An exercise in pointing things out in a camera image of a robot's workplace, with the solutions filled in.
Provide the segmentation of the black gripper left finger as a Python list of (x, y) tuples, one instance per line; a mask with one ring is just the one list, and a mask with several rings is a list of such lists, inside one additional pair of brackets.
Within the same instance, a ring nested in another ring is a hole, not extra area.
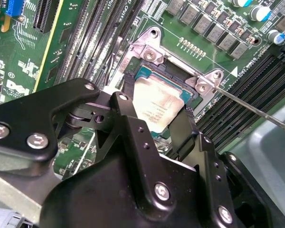
[[(136, 117), (133, 104), (114, 93), (109, 105), (96, 103), (99, 90), (89, 81), (76, 78), (28, 96), (0, 104), (0, 200), (13, 209), (40, 209), (55, 191), (59, 200), (74, 204), (79, 192), (84, 200), (94, 198), (88, 185), (95, 176), (109, 170), (109, 184), (97, 182), (101, 190), (116, 187), (117, 177), (130, 183), (139, 206), (169, 209), (173, 198), (161, 200), (155, 194), (157, 183), (165, 183), (162, 159), (146, 123)], [(104, 115), (92, 127), (107, 134), (95, 165), (68, 181), (58, 179), (53, 160), (58, 141), (80, 130), (68, 121), (78, 105), (87, 105), (93, 116)]]

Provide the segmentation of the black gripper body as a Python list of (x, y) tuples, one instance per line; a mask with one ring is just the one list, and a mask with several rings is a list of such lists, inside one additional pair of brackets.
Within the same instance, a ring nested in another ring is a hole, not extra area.
[(203, 228), (197, 171), (161, 157), (149, 135), (118, 137), (102, 160), (58, 184), (42, 228)]

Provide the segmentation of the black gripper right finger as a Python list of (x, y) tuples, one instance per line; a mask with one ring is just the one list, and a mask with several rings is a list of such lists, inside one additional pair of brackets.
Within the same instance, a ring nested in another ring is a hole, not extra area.
[(197, 171), (198, 217), (205, 228), (281, 228), (283, 214), (242, 161), (219, 155), (186, 108), (170, 123), (173, 151)]

